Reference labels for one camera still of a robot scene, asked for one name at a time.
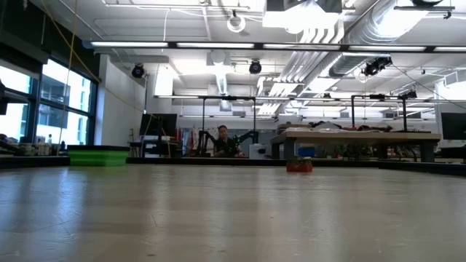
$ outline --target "wall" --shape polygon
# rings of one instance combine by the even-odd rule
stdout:
[[[138,137],[145,89],[114,65],[108,55],[100,59],[95,144],[128,146],[130,129]]]

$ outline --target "floor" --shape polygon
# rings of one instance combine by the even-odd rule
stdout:
[[[466,179],[377,169],[0,171],[0,261],[466,261]]]

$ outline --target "man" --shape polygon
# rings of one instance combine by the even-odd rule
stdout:
[[[236,146],[234,141],[228,138],[228,128],[221,125],[218,127],[218,140],[214,151],[214,157],[242,157],[243,153],[239,146]]]

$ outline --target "computer monitor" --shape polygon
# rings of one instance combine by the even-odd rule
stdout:
[[[466,140],[466,114],[442,113],[443,139]]]
[[[177,114],[144,114],[139,135],[159,135],[175,137]]]

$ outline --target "window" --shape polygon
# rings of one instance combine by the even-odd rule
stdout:
[[[91,90],[90,80],[73,71],[68,75],[68,69],[53,60],[49,60],[44,65],[42,73],[41,98],[58,103],[64,102],[71,108],[89,111],[87,98]]]
[[[7,88],[24,93],[31,92],[32,78],[20,72],[0,66],[0,80]]]
[[[25,136],[27,120],[28,104],[9,103],[7,114],[0,116],[0,133],[19,141]]]
[[[39,124],[37,125],[37,138],[47,140],[49,135],[52,135],[52,143],[59,144],[61,141],[65,141],[66,145],[86,145],[87,144],[87,116],[82,116],[79,114],[75,114],[73,112],[66,112],[65,115],[65,122],[63,125],[63,130],[61,132],[61,140],[60,140],[60,125],[61,125],[61,116],[63,112],[61,110],[55,111],[56,113],[59,112],[59,117],[55,118],[57,115],[53,113],[55,116],[49,117],[50,120],[53,119],[54,124],[42,124],[41,118],[39,117]]]
[[[63,128],[67,127],[69,112],[59,108],[53,108],[51,106],[40,105],[39,106],[39,124],[49,127],[60,128],[63,123]]]

